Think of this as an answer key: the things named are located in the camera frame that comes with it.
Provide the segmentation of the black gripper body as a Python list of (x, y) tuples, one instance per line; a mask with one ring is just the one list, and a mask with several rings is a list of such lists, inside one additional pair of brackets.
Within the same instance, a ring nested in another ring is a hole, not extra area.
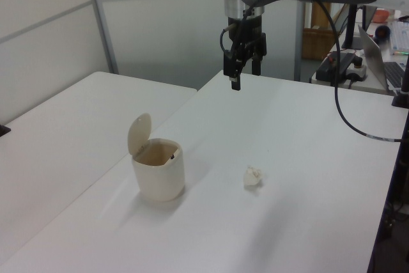
[(234, 24), (236, 27), (229, 32), (232, 41), (232, 49), (253, 48), (261, 40), (262, 16), (247, 18), (242, 20), (228, 17), (228, 25)]

